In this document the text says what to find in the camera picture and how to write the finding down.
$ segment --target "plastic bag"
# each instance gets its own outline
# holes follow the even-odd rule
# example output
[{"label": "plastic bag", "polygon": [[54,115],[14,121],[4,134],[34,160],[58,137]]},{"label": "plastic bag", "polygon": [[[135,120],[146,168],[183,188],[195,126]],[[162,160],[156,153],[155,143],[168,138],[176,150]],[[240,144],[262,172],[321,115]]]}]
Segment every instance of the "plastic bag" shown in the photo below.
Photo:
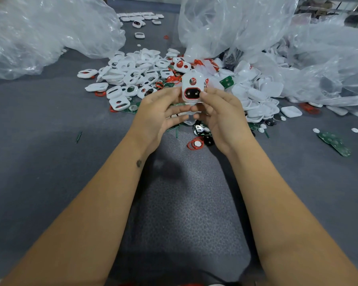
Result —
[{"label": "plastic bag", "polygon": [[179,39],[184,58],[214,58],[232,46],[241,26],[243,0],[182,0]]},{"label": "plastic bag", "polygon": [[239,51],[257,53],[277,43],[287,32],[297,3],[298,0],[244,0],[241,26],[225,56],[226,62],[236,64]]},{"label": "plastic bag", "polygon": [[103,0],[1,0],[0,78],[40,74],[64,47],[109,57],[125,44],[124,33]]},{"label": "plastic bag", "polygon": [[285,94],[324,105],[358,105],[358,29],[330,22],[301,25],[304,39],[289,40],[288,60],[301,72]]}]

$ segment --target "gray table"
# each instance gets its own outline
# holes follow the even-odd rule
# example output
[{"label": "gray table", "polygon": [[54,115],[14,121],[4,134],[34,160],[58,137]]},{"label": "gray table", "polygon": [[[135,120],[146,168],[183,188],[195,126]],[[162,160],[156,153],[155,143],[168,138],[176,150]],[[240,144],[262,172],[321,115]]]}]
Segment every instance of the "gray table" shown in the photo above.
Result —
[{"label": "gray table", "polygon": [[[163,53],[173,47],[183,52],[175,30],[178,15],[162,13],[161,26],[147,21],[138,30],[146,34],[144,40],[136,40],[136,29],[125,23],[123,51],[146,47]],[[85,186],[131,125],[133,115],[110,113],[106,98],[84,90],[91,81],[76,77],[106,63],[70,50],[40,76],[0,80],[0,278]],[[319,116],[305,114],[269,128],[270,139],[257,133],[257,140],[358,267],[358,134],[352,127],[358,128],[358,117],[338,117],[323,108]],[[342,137],[353,155],[340,156],[313,128]],[[237,281],[258,268],[232,169],[215,147],[188,150],[193,137],[189,127],[180,128],[179,139],[175,131],[166,133],[148,159],[111,272],[115,279],[145,281],[166,274],[176,277],[174,284],[212,283],[218,280],[213,275]]]}]

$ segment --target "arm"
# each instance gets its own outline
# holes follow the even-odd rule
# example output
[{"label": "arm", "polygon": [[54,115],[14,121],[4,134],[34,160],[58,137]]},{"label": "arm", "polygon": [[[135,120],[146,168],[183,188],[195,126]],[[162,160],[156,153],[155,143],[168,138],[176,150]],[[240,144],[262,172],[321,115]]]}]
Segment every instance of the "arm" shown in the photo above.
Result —
[{"label": "arm", "polygon": [[163,133],[188,119],[180,88],[143,99],[133,124],[86,187],[33,244],[0,286],[101,286],[117,255],[146,158]]},{"label": "arm", "polygon": [[206,91],[201,93],[204,105],[191,110],[202,111],[194,117],[209,125],[232,165],[269,281],[281,286],[358,286],[358,270],[253,138],[240,101],[220,90]]}]

